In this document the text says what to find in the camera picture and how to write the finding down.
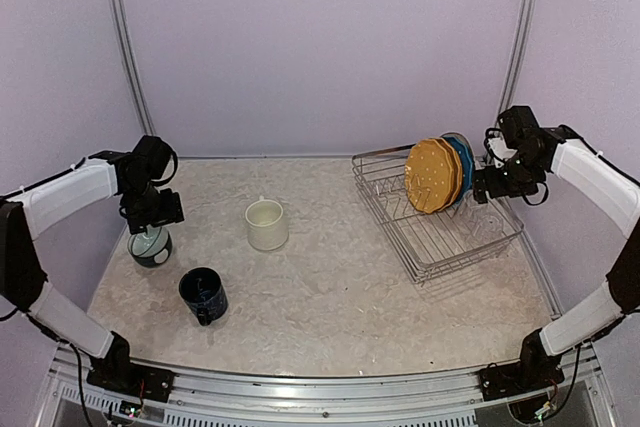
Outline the metal wire dish rack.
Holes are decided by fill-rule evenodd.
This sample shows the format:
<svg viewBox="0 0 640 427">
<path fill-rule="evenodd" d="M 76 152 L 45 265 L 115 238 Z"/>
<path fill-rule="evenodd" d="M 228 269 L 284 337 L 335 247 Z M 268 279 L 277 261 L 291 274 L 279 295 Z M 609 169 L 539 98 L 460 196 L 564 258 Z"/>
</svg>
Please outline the metal wire dish rack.
<svg viewBox="0 0 640 427">
<path fill-rule="evenodd" d="M 476 204 L 472 197 L 444 211 L 425 214 L 410 203 L 404 186 L 409 145 L 356 154 L 351 158 L 355 184 L 414 284 L 431 281 L 500 254 L 523 231 L 523 223 L 503 202 Z M 503 221 L 501 237 L 477 245 L 467 238 L 474 212 Z"/>
</svg>

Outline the white ribbed ceramic mug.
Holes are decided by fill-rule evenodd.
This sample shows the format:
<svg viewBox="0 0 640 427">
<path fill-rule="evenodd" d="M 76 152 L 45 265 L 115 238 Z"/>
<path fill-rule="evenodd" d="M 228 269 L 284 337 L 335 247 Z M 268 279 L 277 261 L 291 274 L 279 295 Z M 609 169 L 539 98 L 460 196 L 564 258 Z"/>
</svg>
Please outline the white ribbed ceramic mug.
<svg viewBox="0 0 640 427">
<path fill-rule="evenodd" d="M 258 251 L 277 250 L 289 239 L 288 220 L 283 206 L 276 200 L 260 196 L 246 208 L 244 220 L 247 240 Z"/>
</svg>

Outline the yellow polka dot plate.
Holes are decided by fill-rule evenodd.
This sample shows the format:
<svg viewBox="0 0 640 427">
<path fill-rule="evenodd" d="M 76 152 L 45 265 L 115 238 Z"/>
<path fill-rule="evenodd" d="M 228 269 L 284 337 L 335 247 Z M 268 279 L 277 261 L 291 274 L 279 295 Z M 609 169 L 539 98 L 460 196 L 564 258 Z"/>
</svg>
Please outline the yellow polka dot plate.
<svg viewBox="0 0 640 427">
<path fill-rule="evenodd" d="M 447 208 L 451 207 L 454 204 L 454 202 L 456 201 L 461 191 L 462 182 L 463 182 L 463 167 L 460 161 L 460 157 L 457 151 L 455 150 L 455 148 L 444 138 L 440 138 L 440 140 L 442 141 L 443 146 L 447 149 L 447 152 L 449 153 L 449 157 L 451 159 L 453 170 L 454 170 L 454 181 L 451 187 L 450 196 L 447 203 L 443 207 L 443 209 L 446 210 Z"/>
<path fill-rule="evenodd" d="M 456 172 L 449 150 L 436 138 L 415 144 L 404 167 L 408 200 L 419 212 L 432 214 L 448 204 Z"/>
</svg>

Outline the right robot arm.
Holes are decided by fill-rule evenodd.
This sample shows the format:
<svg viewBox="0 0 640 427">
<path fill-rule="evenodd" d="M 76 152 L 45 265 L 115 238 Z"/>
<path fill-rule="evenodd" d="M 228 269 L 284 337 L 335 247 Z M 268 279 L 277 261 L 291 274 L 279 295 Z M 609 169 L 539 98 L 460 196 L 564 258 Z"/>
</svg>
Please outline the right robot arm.
<svg viewBox="0 0 640 427">
<path fill-rule="evenodd" d="M 562 316 L 531 334 L 522 347 L 523 360 L 513 366 L 511 380 L 523 391 L 535 389 L 551 371 L 549 359 L 596 334 L 611 329 L 639 310 L 639 183 L 615 167 L 571 127 L 541 126 L 528 106 L 502 112 L 485 132 L 486 165 L 473 174 L 475 200 L 521 199 L 533 206 L 534 195 L 549 177 L 566 184 L 583 206 L 581 220 L 569 223 L 565 239 L 598 229 L 615 235 L 621 250 L 602 283 Z"/>
</svg>

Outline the clear glass tumbler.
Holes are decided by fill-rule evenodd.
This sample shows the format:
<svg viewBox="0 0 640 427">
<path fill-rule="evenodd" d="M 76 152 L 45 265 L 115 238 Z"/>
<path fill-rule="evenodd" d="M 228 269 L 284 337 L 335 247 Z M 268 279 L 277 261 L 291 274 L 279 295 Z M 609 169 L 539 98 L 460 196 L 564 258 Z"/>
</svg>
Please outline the clear glass tumbler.
<svg viewBox="0 0 640 427">
<path fill-rule="evenodd" d="M 503 221 L 493 213 L 474 212 L 466 222 L 468 240 L 484 245 L 498 240 L 502 235 Z"/>
</svg>

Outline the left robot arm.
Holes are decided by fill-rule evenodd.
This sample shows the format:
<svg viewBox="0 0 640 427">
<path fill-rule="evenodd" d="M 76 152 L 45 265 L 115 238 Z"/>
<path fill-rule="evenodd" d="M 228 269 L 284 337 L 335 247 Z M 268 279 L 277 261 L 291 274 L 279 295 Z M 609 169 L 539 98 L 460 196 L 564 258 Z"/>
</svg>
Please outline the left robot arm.
<svg viewBox="0 0 640 427">
<path fill-rule="evenodd" d="M 129 254 L 154 268 L 173 250 L 169 228 L 183 221 L 181 199 L 169 184 L 178 156 L 164 140 L 144 135 L 125 152 L 103 150 L 66 170 L 1 198 L 1 295 L 17 311 L 100 365 L 121 392 L 140 381 L 129 346 L 55 287 L 47 268 L 62 260 L 92 260 L 98 236 L 111 236 L 121 219 Z"/>
</svg>

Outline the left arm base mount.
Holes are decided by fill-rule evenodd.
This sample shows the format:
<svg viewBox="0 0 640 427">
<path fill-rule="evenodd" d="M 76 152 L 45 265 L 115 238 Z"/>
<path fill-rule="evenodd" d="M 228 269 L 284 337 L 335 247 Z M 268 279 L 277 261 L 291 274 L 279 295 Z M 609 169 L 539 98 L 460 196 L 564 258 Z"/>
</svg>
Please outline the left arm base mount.
<svg viewBox="0 0 640 427">
<path fill-rule="evenodd" d="M 103 357 L 90 356 L 87 382 L 119 394 L 167 403 L 175 373 L 158 367 L 134 363 L 129 342 L 112 333 L 109 349 Z"/>
</svg>

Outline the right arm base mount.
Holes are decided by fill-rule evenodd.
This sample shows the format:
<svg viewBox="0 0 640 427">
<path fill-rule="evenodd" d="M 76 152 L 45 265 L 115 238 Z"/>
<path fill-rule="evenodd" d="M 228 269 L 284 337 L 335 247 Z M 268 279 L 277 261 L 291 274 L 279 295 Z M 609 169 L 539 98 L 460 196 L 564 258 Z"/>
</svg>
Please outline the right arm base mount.
<svg viewBox="0 0 640 427">
<path fill-rule="evenodd" d="M 540 331 L 524 338 L 519 358 L 511 363 L 491 363 L 478 371 L 484 401 L 517 396 L 559 385 L 565 380 L 560 367 L 561 355 L 548 355 Z"/>
</svg>

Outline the blue polka dot plate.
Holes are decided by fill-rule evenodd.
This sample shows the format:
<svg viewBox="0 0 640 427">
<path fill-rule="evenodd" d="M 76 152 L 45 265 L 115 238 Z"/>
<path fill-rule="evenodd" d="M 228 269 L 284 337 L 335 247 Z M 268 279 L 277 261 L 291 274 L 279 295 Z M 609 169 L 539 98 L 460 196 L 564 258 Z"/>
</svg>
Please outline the blue polka dot plate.
<svg viewBox="0 0 640 427">
<path fill-rule="evenodd" d="M 459 142 L 457 139 L 446 139 L 457 151 L 460 161 L 463 167 L 463 182 L 461 191 L 455 201 L 458 204 L 465 194 L 472 188 L 472 177 L 475 169 L 475 162 L 473 156 L 473 150 L 468 149 L 466 145 Z"/>
</svg>

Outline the dark bowl pale blue inside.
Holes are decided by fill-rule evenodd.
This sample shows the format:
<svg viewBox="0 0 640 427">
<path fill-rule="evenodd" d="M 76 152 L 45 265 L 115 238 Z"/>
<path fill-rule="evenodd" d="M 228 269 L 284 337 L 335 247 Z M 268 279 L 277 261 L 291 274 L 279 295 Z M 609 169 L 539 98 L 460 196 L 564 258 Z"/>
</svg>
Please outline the dark bowl pale blue inside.
<svg viewBox="0 0 640 427">
<path fill-rule="evenodd" d="M 127 250 L 138 265 L 156 268 L 171 256 L 172 238 L 165 227 L 148 227 L 145 232 L 129 237 Z"/>
</svg>

